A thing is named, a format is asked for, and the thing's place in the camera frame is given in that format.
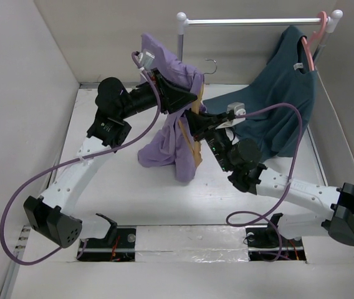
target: transparent plastic sheet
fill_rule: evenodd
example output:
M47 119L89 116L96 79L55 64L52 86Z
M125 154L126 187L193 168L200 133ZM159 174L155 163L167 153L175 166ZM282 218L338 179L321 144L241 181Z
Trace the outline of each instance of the transparent plastic sheet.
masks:
M245 228L226 225L137 227L136 262L248 262Z

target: teal garment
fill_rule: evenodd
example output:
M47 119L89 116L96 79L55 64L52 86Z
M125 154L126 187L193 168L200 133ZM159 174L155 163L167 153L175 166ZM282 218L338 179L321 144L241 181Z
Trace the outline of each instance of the teal garment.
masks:
M309 71L302 36L304 34L295 26L288 27L260 75L242 90L204 101L208 112L225 112L234 102L244 103L246 113L277 103L290 103L302 115L304 132L315 101L317 71ZM303 68L295 70L297 63L303 63ZM262 151L262 161L273 156L294 155L299 128L297 117L289 108L251 117L234 128L240 140L251 138L256 141Z

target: gray wall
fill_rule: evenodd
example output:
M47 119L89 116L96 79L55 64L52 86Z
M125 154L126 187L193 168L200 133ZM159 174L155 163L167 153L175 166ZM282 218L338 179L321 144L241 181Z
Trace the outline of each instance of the gray wall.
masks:
M190 19L315 17L331 11L336 0L35 0L52 35L79 82L114 76L137 82L130 53L140 50L149 32L176 51L176 14ZM203 72L219 65L212 83L250 83L262 70L282 27L191 27L184 60ZM305 32L313 28L307 26Z
M65 136L79 85L32 0L0 0L0 217L27 179L52 166ZM27 223L22 192L9 213L9 248ZM0 291L10 259L0 246Z
M336 8L343 18L318 64L327 93L320 87L312 129L328 182L341 185L354 183L354 1L338 0Z

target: purple cloth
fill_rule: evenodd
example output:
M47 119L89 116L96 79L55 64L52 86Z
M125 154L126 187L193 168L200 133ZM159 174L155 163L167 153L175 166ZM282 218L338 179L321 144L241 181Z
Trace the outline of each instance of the purple cloth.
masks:
M155 55L151 69L157 68L167 80L190 88L191 93L199 95L204 82L203 73L196 67L179 61L177 56L151 35L143 34L141 38L141 50L146 49ZM184 111L190 108L191 104L168 115L162 129L149 144L138 151L138 162L142 166L159 167L175 164L178 181L187 183L195 177L194 158L178 124L178 120L181 120L193 147L194 141L189 133L188 122L183 116Z

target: clothing rack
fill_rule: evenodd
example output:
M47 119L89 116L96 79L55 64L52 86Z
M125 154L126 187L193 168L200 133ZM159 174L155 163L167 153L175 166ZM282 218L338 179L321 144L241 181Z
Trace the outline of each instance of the clothing rack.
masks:
M314 64L317 63L320 55L327 45L328 38L334 32L343 12L335 10L328 16L325 33L320 39L318 46L313 54ZM290 19L210 19L210 20L190 20L183 12L177 14L178 21L178 51L177 56L183 61L184 32L185 27L191 26L287 26L287 25L319 25L321 18L290 18Z

